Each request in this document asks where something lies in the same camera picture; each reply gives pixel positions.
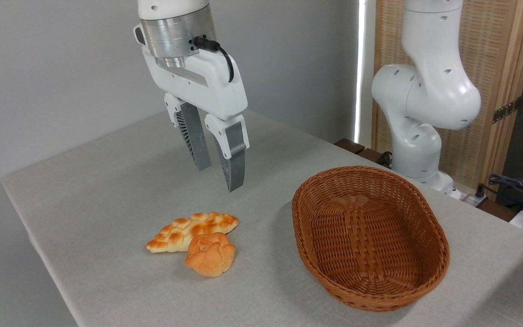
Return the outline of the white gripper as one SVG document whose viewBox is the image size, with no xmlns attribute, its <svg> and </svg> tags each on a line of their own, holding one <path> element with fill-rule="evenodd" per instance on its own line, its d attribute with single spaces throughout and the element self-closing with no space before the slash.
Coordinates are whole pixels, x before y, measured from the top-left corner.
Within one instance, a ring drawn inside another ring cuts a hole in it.
<svg viewBox="0 0 523 327">
<path fill-rule="evenodd" d="M 250 143 L 240 114 L 247 109 L 247 96 L 235 60 L 222 48 L 215 52 L 201 49 L 185 57 L 182 68 L 169 68 L 164 60 L 152 56 L 141 25 L 134 31 L 152 79 L 166 91 L 164 101 L 170 120 L 180 130 L 197 169 L 212 165 L 199 108 L 209 113 L 205 125 L 214 136 L 228 191 L 240 188 Z"/>
</svg>

